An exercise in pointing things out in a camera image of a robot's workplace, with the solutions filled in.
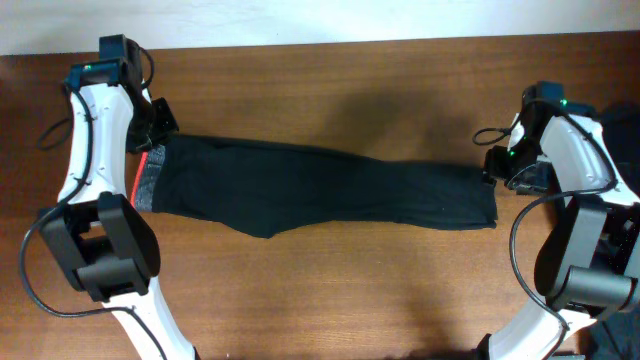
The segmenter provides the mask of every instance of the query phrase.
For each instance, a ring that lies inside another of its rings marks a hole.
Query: white wall
[[[640,29],[639,0],[4,0],[0,54]]]

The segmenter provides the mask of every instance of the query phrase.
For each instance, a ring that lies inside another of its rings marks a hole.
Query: folded fabric
[[[479,168],[184,135],[146,154],[132,202],[262,238],[332,220],[466,230],[497,219]]]

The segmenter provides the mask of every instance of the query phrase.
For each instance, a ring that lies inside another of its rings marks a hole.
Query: white backdrop
[[[639,0],[4,0],[0,54],[640,29]]]

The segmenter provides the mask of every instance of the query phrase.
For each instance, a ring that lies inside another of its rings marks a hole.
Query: red stripe
[[[131,206],[135,208],[133,204],[136,199],[136,192],[138,191],[138,185],[140,185],[140,178],[142,177],[142,172],[144,171],[144,165],[147,163],[148,152],[142,153],[142,158],[140,159],[140,165],[138,165],[138,172],[136,173],[136,179],[133,181],[133,190],[131,190],[131,198],[129,202],[131,202]]]

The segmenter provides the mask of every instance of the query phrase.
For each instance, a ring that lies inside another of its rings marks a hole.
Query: wooden table
[[[509,124],[522,90],[537,80],[564,83],[570,99],[600,109],[640,97],[639,33],[152,54],[152,91],[168,99],[183,133],[384,160],[481,166],[487,149],[472,145],[471,135]],[[21,238],[36,211],[55,201],[68,165],[69,144],[42,153],[35,140],[66,115],[58,86],[69,66],[96,58],[0,58],[0,358],[136,357],[112,316],[48,316],[27,299],[17,275]],[[144,218],[160,242],[167,302],[203,358],[382,359],[473,348],[524,304],[507,235],[531,198],[500,185],[496,199],[498,228],[465,232],[332,222],[262,240],[219,223]],[[519,232],[529,281],[550,228],[538,209]],[[96,305],[71,289],[41,241],[30,249],[28,269],[51,305]],[[565,344],[575,347],[575,340]]]

